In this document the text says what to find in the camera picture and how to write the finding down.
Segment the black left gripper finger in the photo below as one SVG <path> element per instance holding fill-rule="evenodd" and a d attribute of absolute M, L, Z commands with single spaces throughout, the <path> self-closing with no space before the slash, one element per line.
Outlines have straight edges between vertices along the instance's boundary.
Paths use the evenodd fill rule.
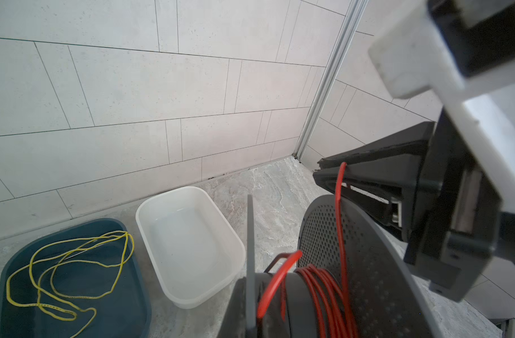
<path fill-rule="evenodd" d="M 257 337 L 256 281 L 243 277 L 236 281 L 217 337 Z"/>

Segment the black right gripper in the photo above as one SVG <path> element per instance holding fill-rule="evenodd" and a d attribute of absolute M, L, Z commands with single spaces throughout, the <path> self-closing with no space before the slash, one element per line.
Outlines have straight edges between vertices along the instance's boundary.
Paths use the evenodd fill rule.
<path fill-rule="evenodd" d="M 322 158 L 313 177 L 334 193 L 345 163 L 342 197 L 397 239 L 407 242 L 412 232 L 405 255 L 411 271 L 429 280 L 433 292 L 460 301 L 493 257 L 515 266 L 515 214 L 502 211 L 501 197 L 445 110 L 434 127 L 419 123 Z"/>

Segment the grey perforated cable spool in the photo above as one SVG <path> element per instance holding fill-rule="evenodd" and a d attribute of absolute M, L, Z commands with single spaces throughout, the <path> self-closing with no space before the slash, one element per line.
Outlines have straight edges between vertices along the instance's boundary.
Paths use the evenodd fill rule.
<path fill-rule="evenodd" d="M 398 253 L 370 218 L 346 200 L 308 207 L 293 253 L 259 273 L 257 337 L 439 337 L 440 331 Z"/>

